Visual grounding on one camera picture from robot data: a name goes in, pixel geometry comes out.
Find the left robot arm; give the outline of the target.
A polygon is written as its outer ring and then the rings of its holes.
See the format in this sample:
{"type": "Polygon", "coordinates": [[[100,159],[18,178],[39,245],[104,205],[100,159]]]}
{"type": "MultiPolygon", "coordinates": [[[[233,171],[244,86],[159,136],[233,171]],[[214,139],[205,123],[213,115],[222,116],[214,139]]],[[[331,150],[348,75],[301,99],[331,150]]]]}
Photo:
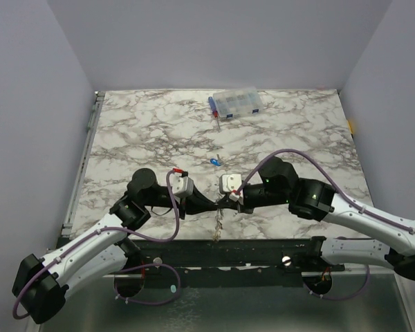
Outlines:
{"type": "Polygon", "coordinates": [[[94,279],[133,271],[144,275],[148,268],[170,269],[160,261],[146,261],[129,236],[154,243],[176,238],[179,225],[166,239],[138,233],[151,217],[150,208],[170,208],[179,222],[187,214],[215,211],[218,205],[202,195],[181,169],[169,171],[165,180],[160,186],[153,170],[137,170],[126,192],[94,226],[43,257],[25,257],[12,287],[16,297],[12,316],[16,320],[31,317],[42,324],[54,317],[75,291],[94,279]]]}

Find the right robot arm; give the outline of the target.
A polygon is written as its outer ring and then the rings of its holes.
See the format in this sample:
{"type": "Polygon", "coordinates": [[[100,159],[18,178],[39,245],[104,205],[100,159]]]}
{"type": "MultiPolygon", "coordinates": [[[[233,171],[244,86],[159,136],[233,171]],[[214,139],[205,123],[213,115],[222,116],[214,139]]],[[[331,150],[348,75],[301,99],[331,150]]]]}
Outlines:
{"type": "Polygon", "coordinates": [[[382,266],[415,281],[415,220],[365,205],[338,188],[319,180],[300,178],[294,167],[278,157],[258,170],[260,184],[244,183],[240,174],[224,174],[219,191],[221,207],[231,204],[239,212],[286,204],[295,216],[325,221],[363,234],[363,238],[332,238],[304,253],[311,270],[327,264],[354,263],[382,266]]]}

